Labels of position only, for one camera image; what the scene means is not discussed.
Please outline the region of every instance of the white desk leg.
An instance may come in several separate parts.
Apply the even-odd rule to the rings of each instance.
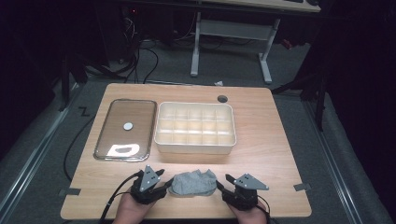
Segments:
[[[195,46],[194,52],[192,53],[191,62],[191,76],[198,76],[198,66],[199,66],[199,37],[201,33],[201,12],[197,12],[197,22],[195,28]]]
[[[274,25],[271,29],[270,36],[267,40],[267,45],[265,47],[265,51],[264,51],[264,53],[259,54],[260,64],[262,65],[262,75],[264,76],[264,82],[266,84],[272,83],[270,70],[268,69],[267,57],[268,57],[268,53],[270,52],[271,46],[274,42],[274,38],[275,38],[277,27],[279,26],[279,23],[280,23],[280,19],[275,20]]]

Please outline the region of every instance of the wire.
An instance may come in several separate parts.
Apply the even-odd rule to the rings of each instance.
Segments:
[[[205,35],[204,35],[203,37],[206,37],[206,40],[208,40],[208,41],[216,40],[216,38],[210,38],[209,36],[205,36]],[[222,45],[223,43],[224,43],[224,38],[220,39],[218,45],[215,46],[214,48],[207,48],[207,47],[204,47],[202,44],[200,44],[200,47],[201,47],[202,49],[218,49],[219,47],[221,47],[221,45]]]
[[[140,49],[137,49],[137,61],[139,62],[140,58]],[[137,74],[137,65],[134,69],[134,83],[139,83],[139,75]]]
[[[133,66],[133,68],[131,69],[131,71],[128,73],[128,75],[125,77],[124,83],[127,83],[127,82],[128,82],[129,76],[136,70],[137,63],[138,63],[138,61],[139,61],[139,56],[137,55],[137,58],[136,58],[136,56],[134,55],[133,59],[134,59],[134,66]]]
[[[260,195],[257,195],[257,196],[258,196],[259,198],[261,198],[261,199],[267,204],[268,212],[265,211],[263,208],[261,208],[261,207],[258,206],[258,205],[256,205],[256,207],[259,208],[260,210],[262,210],[262,211],[264,212],[265,216],[267,217],[267,220],[269,220],[269,221],[273,220],[276,224],[279,224],[279,222],[277,222],[276,219],[271,218],[271,207],[270,207],[270,204],[269,204],[262,196],[260,196]]]
[[[128,27],[125,29],[125,32],[124,32],[123,34],[124,34],[124,36],[125,36],[127,45],[128,45],[128,46],[131,46],[131,45],[132,45],[132,42],[134,41],[134,32],[135,32],[134,22],[133,22],[131,19],[127,18],[127,17],[124,18],[124,20],[125,20],[125,21],[128,21],[129,24],[128,24]]]
[[[177,44],[177,45],[179,45],[179,46],[191,46],[191,45],[193,45],[193,44],[195,43],[193,40],[192,40],[192,41],[189,41],[188,44],[181,44],[181,43],[179,43],[179,42],[181,42],[181,41],[187,41],[188,38],[184,38],[184,39],[178,40],[178,42],[175,41],[174,43]]]
[[[197,16],[197,13],[195,12],[194,16],[192,17],[192,22],[191,22],[191,26],[190,26],[189,31],[185,35],[183,35],[181,38],[174,39],[174,41],[183,40],[183,39],[187,39],[187,38],[190,38],[190,37],[194,36],[194,35],[190,35],[190,36],[187,36],[187,35],[189,35],[191,33],[192,27],[194,26],[194,22],[195,22],[196,16]]]
[[[76,136],[73,138],[73,141],[70,143],[69,147],[67,148],[66,154],[64,155],[64,175],[70,182],[72,182],[72,178],[70,177],[69,173],[67,173],[67,169],[66,169],[67,156],[69,155],[69,152],[72,146],[75,144],[76,140],[78,139],[79,135],[82,133],[82,131],[84,131],[84,129],[88,126],[88,124],[90,124],[91,121],[93,121],[95,117],[96,115],[93,115],[92,118],[90,118],[90,120],[88,120],[88,122],[85,123],[84,126],[79,130],[79,132],[76,134]]]
[[[99,224],[102,224],[102,223],[105,221],[105,218],[106,218],[108,209],[110,208],[111,204],[113,203],[114,198],[116,198],[116,197],[119,195],[118,192],[119,192],[119,190],[122,188],[122,186],[124,186],[124,185],[126,184],[126,182],[128,182],[130,179],[132,179],[132,178],[134,178],[134,177],[137,177],[137,176],[139,176],[139,175],[142,175],[142,173],[143,173],[143,171],[139,171],[139,172],[137,172],[137,173],[135,173],[135,174],[129,176],[129,177],[126,178],[124,181],[122,181],[122,183],[121,183],[121,184],[119,185],[119,187],[114,191],[113,195],[111,195],[110,199],[108,200],[108,202],[107,202],[107,204],[106,204],[106,207],[105,207],[105,209],[104,209],[104,211],[103,211],[103,213],[102,213],[102,216],[101,216],[100,219],[99,219]]]
[[[125,194],[125,193],[131,193],[131,192],[128,192],[128,191],[126,191],[126,192],[121,192],[121,193],[116,194],[115,197],[117,197],[117,196],[119,196],[119,195],[121,195],[121,194]]]
[[[143,84],[146,84],[146,81],[147,81],[149,75],[151,75],[151,73],[157,68],[158,61],[159,61],[158,55],[157,55],[154,51],[152,51],[151,49],[145,49],[145,50],[148,50],[148,51],[150,51],[151,53],[153,53],[154,56],[156,57],[157,61],[155,62],[155,65],[154,65],[154,67],[151,69],[151,71],[145,76],[145,79],[143,80]]]
[[[246,41],[246,42],[238,43],[238,42],[235,42],[235,41],[231,41],[231,40],[228,40],[228,39],[224,39],[224,42],[226,42],[226,43],[234,44],[234,45],[240,45],[240,46],[248,45],[248,44],[250,44],[250,42],[253,42],[253,41],[255,41],[255,40],[254,40],[254,39],[249,39],[249,40]]]
[[[134,58],[132,58],[131,61],[125,67],[121,68],[120,70],[116,70],[116,71],[113,72],[113,71],[110,71],[108,68],[103,67],[100,64],[95,64],[94,62],[89,61],[88,59],[82,59],[82,60],[85,60],[84,63],[86,65],[90,65],[94,69],[99,71],[99,72],[92,71],[88,67],[85,67],[85,71],[87,73],[90,73],[90,74],[95,75],[95,76],[112,77],[112,78],[115,78],[115,79],[124,79],[124,77],[119,76],[119,74],[128,71],[129,69],[133,68],[133,66],[134,66]]]

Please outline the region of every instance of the towel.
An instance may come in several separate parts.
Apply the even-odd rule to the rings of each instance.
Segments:
[[[216,190],[216,175],[207,170],[200,170],[175,175],[169,191],[176,195],[209,196]]]

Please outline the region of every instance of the black cable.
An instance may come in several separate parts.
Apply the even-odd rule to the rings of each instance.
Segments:
[[[192,31],[192,28],[194,27],[194,24],[196,23],[195,22],[196,18],[197,18],[197,12],[195,12],[194,16],[192,17],[192,22],[191,22],[189,31],[187,31],[187,33],[185,35],[183,35],[181,38],[174,39],[173,40],[174,43],[178,44],[177,41],[179,41],[179,40],[185,40],[185,39],[189,39],[191,37],[195,37],[195,35],[191,35],[191,31]]]
[[[158,55],[157,55],[154,51],[152,51],[151,49],[145,49],[145,50],[148,50],[148,51],[150,51],[151,53],[153,53],[153,54],[155,55],[155,57],[157,58],[157,62],[155,63],[155,65],[154,65],[154,67],[151,69],[151,71],[145,76],[145,79],[143,80],[143,84],[146,84],[146,80],[148,79],[149,75],[151,75],[151,73],[157,68],[158,61],[159,61]]]
[[[121,68],[117,72],[113,72],[113,71],[110,71],[107,68],[103,67],[101,64],[99,64],[99,63],[97,63],[95,61],[92,61],[89,58],[84,57],[83,55],[80,55],[80,54],[75,54],[75,55],[76,55],[77,59],[79,59],[84,65],[86,65],[86,66],[90,65],[91,67],[93,67],[94,69],[98,70],[104,76],[107,76],[107,77],[112,77],[112,78],[115,78],[115,79],[123,79],[123,77],[119,76],[119,73],[120,72],[124,72],[125,69],[126,69],[125,71],[128,71],[128,69],[129,69],[129,68],[127,68],[128,66],[126,66],[124,68]]]
[[[189,41],[189,39],[191,39],[192,37],[195,37],[195,35],[191,35],[189,37],[186,37],[186,38],[183,38],[183,39],[179,39],[179,40],[174,40],[174,43],[179,45],[179,46],[183,46],[183,47],[191,46],[191,45],[193,45],[195,43],[194,39],[192,41]],[[188,44],[180,44],[177,41],[179,41],[179,42],[186,41],[186,42],[188,42]]]
[[[265,216],[267,217],[267,220],[268,220],[268,221],[273,220],[276,224],[279,224],[279,222],[277,222],[276,219],[271,218],[271,207],[270,207],[270,204],[269,204],[262,196],[260,196],[260,195],[257,195],[257,196],[258,196],[259,198],[261,198],[261,199],[267,204],[268,212],[265,211],[263,208],[259,207],[258,205],[256,205],[256,207],[259,208],[260,210],[262,210],[262,211],[264,212],[264,214],[265,214]]]
[[[106,204],[106,207],[105,207],[105,209],[103,210],[102,216],[101,216],[100,219],[99,219],[99,224],[104,223],[105,218],[106,218],[106,215],[107,215],[107,212],[108,212],[108,209],[110,208],[111,204],[113,203],[114,198],[116,198],[116,196],[119,195],[118,192],[119,192],[119,190],[122,188],[122,186],[124,186],[124,184],[126,184],[126,182],[128,182],[130,179],[132,179],[132,178],[134,178],[134,177],[137,177],[137,176],[139,176],[139,175],[142,175],[142,174],[143,174],[143,171],[139,171],[139,172],[137,172],[137,173],[135,173],[135,174],[129,176],[129,177],[126,178],[124,181],[122,181],[122,183],[121,183],[121,184],[119,185],[119,187],[114,191],[113,195],[111,195],[110,199],[108,200],[108,202],[107,202],[107,204]]]
[[[239,46],[248,45],[248,44],[250,44],[250,42],[253,42],[253,41],[254,41],[254,39],[249,39],[249,40],[246,41],[246,42],[238,43],[238,42],[235,42],[235,41],[228,40],[228,39],[226,39],[226,38],[224,39],[224,42],[226,42],[226,43],[233,44],[233,45],[239,45]]]
[[[128,192],[128,191],[126,191],[126,192],[121,192],[121,193],[116,194],[115,197],[117,197],[117,196],[119,196],[119,195],[121,195],[121,194],[124,194],[124,193],[131,193],[131,192]]]
[[[140,59],[140,49],[137,49],[137,61]],[[137,74],[137,66],[134,69],[134,83],[139,83],[139,75]]]
[[[203,43],[201,43],[201,44],[200,44],[200,47],[201,47],[202,49],[218,49],[218,48],[221,47],[222,44],[224,43],[224,38],[221,38],[220,40],[217,40],[216,38],[210,38],[210,37],[206,36],[206,40],[209,41],[209,42],[210,42],[210,41],[214,42],[213,40],[215,40],[215,41],[217,41],[217,42],[219,42],[219,43],[218,43],[218,45],[215,46],[214,48],[207,48],[207,47],[204,47],[204,46],[202,45]]]
[[[100,77],[103,75],[103,73],[93,71],[93,70],[89,69],[87,66],[84,67],[84,70],[85,70],[85,72],[87,72],[91,75],[97,76],[97,77]]]
[[[131,71],[128,73],[128,75],[125,77],[125,79],[124,79],[124,83],[127,83],[128,82],[128,78],[129,78],[129,76],[136,70],[136,67],[137,67],[137,63],[138,63],[138,61],[139,61],[139,58],[138,58],[139,56],[137,56],[137,58],[136,58],[136,56],[134,55],[134,67],[131,69]]]
[[[78,131],[78,133],[76,134],[76,136],[73,138],[73,141],[70,143],[69,147],[66,150],[66,154],[64,155],[64,175],[66,175],[66,178],[72,182],[72,178],[70,177],[69,173],[67,173],[67,169],[66,169],[66,161],[67,161],[67,156],[69,155],[69,152],[72,148],[72,146],[75,144],[76,140],[78,139],[79,135],[82,133],[82,131],[84,131],[84,129],[88,126],[88,124],[91,123],[91,121],[93,121],[93,119],[95,118],[96,115],[93,115],[92,118],[90,118],[90,120],[88,120],[87,123],[84,124],[84,126]]]

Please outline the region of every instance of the dark background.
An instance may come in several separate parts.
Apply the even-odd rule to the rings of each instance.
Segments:
[[[395,219],[396,6],[395,1],[321,1],[322,14],[350,18],[319,30],[315,21],[283,20],[276,41],[313,43],[302,77],[331,57],[327,90],[339,119],[383,204]],[[136,26],[171,45],[184,34],[191,12],[138,11]],[[0,3],[1,158],[29,123],[50,103],[53,85],[70,50],[107,65],[125,58],[128,45],[119,6],[89,1],[2,1]]]

